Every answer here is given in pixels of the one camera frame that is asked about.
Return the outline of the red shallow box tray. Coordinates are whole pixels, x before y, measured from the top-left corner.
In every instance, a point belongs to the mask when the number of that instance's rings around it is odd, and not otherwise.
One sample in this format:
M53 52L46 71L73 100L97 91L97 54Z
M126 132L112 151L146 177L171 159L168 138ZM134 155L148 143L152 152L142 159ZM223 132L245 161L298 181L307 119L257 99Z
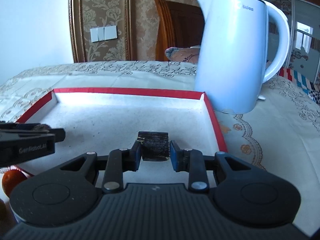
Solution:
M19 122L63 128L66 137L55 153L20 164L39 174L85 152L106 155L130 148L138 132L165 132L181 148L205 155L227 149L206 94L141 88L56 88L26 110Z

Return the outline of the dark sugarcane piece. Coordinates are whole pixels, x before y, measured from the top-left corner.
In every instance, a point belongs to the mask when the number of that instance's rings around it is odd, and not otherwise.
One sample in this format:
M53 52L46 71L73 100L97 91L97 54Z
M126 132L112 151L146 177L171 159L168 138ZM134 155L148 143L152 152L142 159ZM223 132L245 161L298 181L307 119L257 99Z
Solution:
M139 131L137 140L141 143L144 161L167 161L169 159L168 133Z

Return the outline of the gilded wall moulding frame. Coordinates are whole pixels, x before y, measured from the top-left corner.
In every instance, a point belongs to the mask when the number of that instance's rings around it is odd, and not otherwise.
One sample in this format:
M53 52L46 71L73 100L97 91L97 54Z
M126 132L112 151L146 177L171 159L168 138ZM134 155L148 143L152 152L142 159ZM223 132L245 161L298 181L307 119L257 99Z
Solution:
M132 0L68 0L74 62L134 60ZM91 31L115 26L115 39L94 42Z

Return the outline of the small orange tangerine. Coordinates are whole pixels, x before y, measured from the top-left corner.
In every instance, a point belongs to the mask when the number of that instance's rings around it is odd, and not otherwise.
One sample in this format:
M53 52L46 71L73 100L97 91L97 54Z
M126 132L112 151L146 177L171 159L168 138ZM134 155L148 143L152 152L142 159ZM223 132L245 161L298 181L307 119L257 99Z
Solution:
M21 182L27 180L23 172L17 169L8 170L2 178L2 189L7 197L10 197L13 189Z

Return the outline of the striped colourful bedding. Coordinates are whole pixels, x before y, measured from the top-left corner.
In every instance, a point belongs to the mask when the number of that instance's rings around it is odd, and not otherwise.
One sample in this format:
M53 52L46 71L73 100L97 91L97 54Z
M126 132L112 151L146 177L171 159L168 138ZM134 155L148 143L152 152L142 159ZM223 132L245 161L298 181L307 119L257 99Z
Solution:
M296 86L301 88L313 102L319 105L319 76L317 77L315 83L313 83L296 70L284 67L281 67L278 75L288 79Z

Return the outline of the sliding wardrobe doors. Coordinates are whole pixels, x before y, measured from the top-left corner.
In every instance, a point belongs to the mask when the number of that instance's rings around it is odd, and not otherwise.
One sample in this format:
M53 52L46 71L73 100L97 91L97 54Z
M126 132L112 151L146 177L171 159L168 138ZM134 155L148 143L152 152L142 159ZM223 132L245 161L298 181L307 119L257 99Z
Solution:
M283 64L319 83L319 6L305 0L265 0L288 19L290 46Z

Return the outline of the white embroidered tablecloth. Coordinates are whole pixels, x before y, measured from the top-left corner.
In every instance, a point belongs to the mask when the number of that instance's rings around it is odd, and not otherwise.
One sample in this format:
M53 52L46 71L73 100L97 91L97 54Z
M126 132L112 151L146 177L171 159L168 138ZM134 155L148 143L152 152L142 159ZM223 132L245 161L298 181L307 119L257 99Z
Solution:
M196 66L185 62L105 61L21 72L1 84L1 119L17 120L53 88L123 87L192 90ZM275 76L264 101L242 115L217 113L229 152L294 184L302 197L295 224L319 228L319 106L295 83Z

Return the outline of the white wall switch panel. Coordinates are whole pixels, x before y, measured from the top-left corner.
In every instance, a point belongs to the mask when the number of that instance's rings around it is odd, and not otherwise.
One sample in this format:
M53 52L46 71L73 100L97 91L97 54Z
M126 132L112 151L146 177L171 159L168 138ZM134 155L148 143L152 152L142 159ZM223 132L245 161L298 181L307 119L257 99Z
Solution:
M118 37L117 26L105 26L90 29L91 42L114 40Z

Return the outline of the wooden bed headboard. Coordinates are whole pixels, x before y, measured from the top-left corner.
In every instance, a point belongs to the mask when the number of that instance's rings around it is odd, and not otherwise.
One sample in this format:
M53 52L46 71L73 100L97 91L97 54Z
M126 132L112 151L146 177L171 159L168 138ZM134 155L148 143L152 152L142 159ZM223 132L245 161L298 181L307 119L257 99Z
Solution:
M188 48L201 44L204 16L200 7L155 0L159 15L155 59L167 61L165 50L170 47Z

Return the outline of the white electric kettle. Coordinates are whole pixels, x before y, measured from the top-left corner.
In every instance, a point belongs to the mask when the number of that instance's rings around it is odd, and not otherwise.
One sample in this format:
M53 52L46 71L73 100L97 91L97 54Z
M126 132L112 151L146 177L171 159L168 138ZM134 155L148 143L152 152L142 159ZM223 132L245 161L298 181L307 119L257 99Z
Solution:
M195 90L223 113L244 114L263 83L284 64L290 46L286 15L265 0L198 0L204 32Z

